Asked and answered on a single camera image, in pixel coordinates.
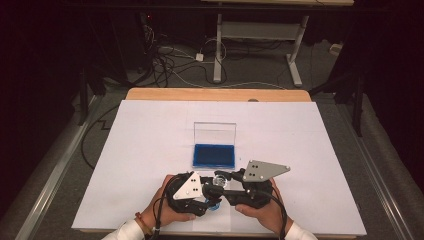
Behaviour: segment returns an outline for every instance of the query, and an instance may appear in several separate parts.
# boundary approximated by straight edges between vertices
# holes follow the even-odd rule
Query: dark background
[[[388,3],[380,0],[355,4],[382,7]],[[327,39],[339,43],[347,37],[333,76],[358,63],[369,63],[362,69],[365,92],[402,161],[423,190],[424,7],[418,0],[393,3],[389,5],[391,14],[362,16],[355,18],[355,22],[346,16],[311,17],[304,41],[313,44]],[[3,2],[0,7],[3,73],[0,214],[3,216],[74,114],[71,101],[79,91],[81,69],[96,66],[96,74],[89,81],[101,92],[98,81],[101,76],[124,81],[125,69],[141,65],[144,60],[130,56],[122,59],[117,51],[120,41],[129,41],[125,46],[143,49],[137,42],[140,40],[137,34],[122,38],[111,30],[113,19],[129,21],[122,19],[122,15],[89,14],[90,23],[85,12],[67,11],[54,0]],[[271,16],[260,18],[272,20]],[[201,44],[205,36],[215,31],[213,16],[201,13],[184,16],[156,13],[152,21],[158,32],[193,44]],[[191,28],[185,25],[193,22],[196,24]],[[348,34],[350,28],[345,26],[352,23],[354,27]],[[93,28],[98,36],[93,35]],[[182,36],[191,38],[181,40]],[[346,86],[342,84],[333,90],[346,90]]]

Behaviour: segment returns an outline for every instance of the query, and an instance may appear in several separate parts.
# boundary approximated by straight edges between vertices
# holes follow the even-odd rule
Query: white paper sheet
[[[194,122],[237,124],[236,170],[288,165],[275,178],[288,214],[316,234],[366,231],[315,103],[123,101],[72,225],[116,229],[142,211],[166,174],[192,171]],[[228,202],[163,232],[269,233]]]

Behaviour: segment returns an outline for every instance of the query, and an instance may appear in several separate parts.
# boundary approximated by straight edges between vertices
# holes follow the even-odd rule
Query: white sleeve
[[[144,240],[144,233],[134,219],[126,221],[103,240]]]
[[[287,233],[285,240],[316,240],[317,238],[309,231],[301,228],[295,222]]]

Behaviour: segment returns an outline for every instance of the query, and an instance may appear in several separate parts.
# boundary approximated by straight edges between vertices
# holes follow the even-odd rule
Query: hand
[[[280,195],[280,190],[278,190],[274,179],[271,178],[269,180],[271,181],[272,187],[275,190],[272,192],[272,195],[276,198],[279,198],[281,200],[281,203],[284,205],[283,199]],[[280,206],[278,206],[278,204],[274,200],[271,199],[271,201],[267,205],[260,209],[252,208],[244,204],[237,204],[235,209],[240,213],[244,214],[245,216],[257,218],[262,226],[280,236],[281,228],[283,226],[283,217],[281,216]],[[293,220],[287,216],[287,224],[285,228],[286,233],[289,231],[292,224]]]
[[[157,190],[156,194],[153,196],[152,201],[150,202],[149,206],[141,213],[141,218],[143,219],[144,223],[152,229],[156,225],[155,217],[153,214],[153,211],[155,211],[155,214],[157,216],[158,209],[159,209],[159,203],[160,200],[158,200],[155,203],[157,199],[160,199],[162,197],[162,193],[165,190],[165,186],[168,183],[168,181],[172,178],[172,175],[167,175],[165,179],[163,180],[162,186]],[[178,221],[178,222],[186,222],[189,220],[194,220],[196,216],[194,214],[186,214],[186,213],[177,213],[168,205],[168,201],[166,200],[166,197],[163,201],[162,206],[162,213],[160,217],[161,226],[169,225],[172,222]]]

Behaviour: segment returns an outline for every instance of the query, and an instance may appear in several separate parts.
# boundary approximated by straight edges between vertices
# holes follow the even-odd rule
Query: desk
[[[275,180],[301,226],[321,237],[366,234],[317,106],[301,90],[131,89],[72,227],[113,230],[150,202],[165,174],[191,171],[193,123],[205,120],[237,123],[237,170],[250,159],[291,166]],[[272,236],[226,200],[161,234]]]
[[[285,4],[285,5],[325,5],[325,6],[352,6],[353,0],[203,0],[207,2],[240,3],[240,4]],[[216,33],[216,54],[214,65],[214,82],[221,82],[222,68],[222,38],[251,38],[270,40],[294,40],[291,54],[286,55],[287,64],[296,87],[302,86],[299,71],[296,66],[296,56],[302,43],[309,16],[303,16],[299,24],[252,23],[222,21],[222,14],[218,14]]]

